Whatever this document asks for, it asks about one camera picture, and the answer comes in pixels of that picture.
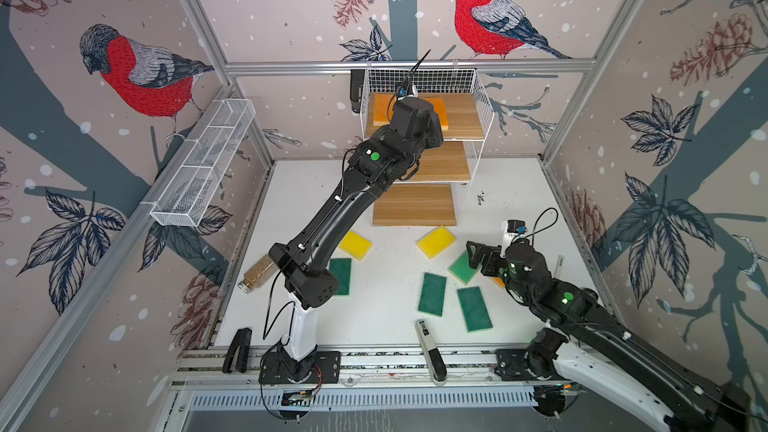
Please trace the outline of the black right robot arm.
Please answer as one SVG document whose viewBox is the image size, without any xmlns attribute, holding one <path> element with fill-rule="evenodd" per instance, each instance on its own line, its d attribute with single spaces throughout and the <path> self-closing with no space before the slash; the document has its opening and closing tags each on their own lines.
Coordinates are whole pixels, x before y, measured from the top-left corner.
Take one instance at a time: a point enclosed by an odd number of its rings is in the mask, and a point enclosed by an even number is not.
<svg viewBox="0 0 768 432">
<path fill-rule="evenodd" d="M 525 352 L 531 376 L 559 376 L 619 406 L 655 431 L 746 431 L 750 397 L 672 360 L 622 325 L 597 293 L 553 277 L 528 241 L 468 242 L 471 268 L 544 323 Z"/>
</svg>

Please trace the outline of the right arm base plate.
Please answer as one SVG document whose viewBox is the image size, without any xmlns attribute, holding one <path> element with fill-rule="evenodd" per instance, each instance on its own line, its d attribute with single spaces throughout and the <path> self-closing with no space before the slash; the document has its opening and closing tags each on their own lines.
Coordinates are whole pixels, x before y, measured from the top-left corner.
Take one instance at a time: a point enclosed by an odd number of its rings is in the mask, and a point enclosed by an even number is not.
<svg viewBox="0 0 768 432">
<path fill-rule="evenodd" d="M 501 348 L 494 351 L 496 365 L 493 372 L 503 382 L 530 381 L 536 378 L 529 368 L 527 350 Z"/>
</svg>

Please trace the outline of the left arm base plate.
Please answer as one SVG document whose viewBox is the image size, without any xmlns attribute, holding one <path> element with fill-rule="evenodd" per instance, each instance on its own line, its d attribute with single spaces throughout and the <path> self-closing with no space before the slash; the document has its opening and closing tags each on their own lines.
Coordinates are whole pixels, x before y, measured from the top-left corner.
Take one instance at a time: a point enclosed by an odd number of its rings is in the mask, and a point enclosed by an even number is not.
<svg viewBox="0 0 768 432">
<path fill-rule="evenodd" d="M 337 351 L 313 351 L 295 360 L 279 347 L 264 354 L 260 361 L 260 385 L 337 384 L 341 354 Z"/>
</svg>

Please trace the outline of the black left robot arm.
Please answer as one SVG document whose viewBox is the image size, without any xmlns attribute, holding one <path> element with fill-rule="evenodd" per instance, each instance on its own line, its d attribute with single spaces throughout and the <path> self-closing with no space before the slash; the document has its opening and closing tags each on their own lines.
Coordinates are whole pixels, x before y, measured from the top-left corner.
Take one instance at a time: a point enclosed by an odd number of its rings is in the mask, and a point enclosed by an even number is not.
<svg viewBox="0 0 768 432">
<path fill-rule="evenodd" d="M 315 368 L 315 310 L 338 290 L 328 263 L 358 218 L 397 181 L 419 169 L 424 151 L 443 145 L 440 119 L 428 101 L 405 97 L 395 102 L 390 122 L 377 129 L 342 162 L 341 179 L 308 225 L 289 243 L 275 243 L 269 257 L 284 277 L 293 313 L 288 340 L 277 357 L 293 381 Z"/>
</svg>

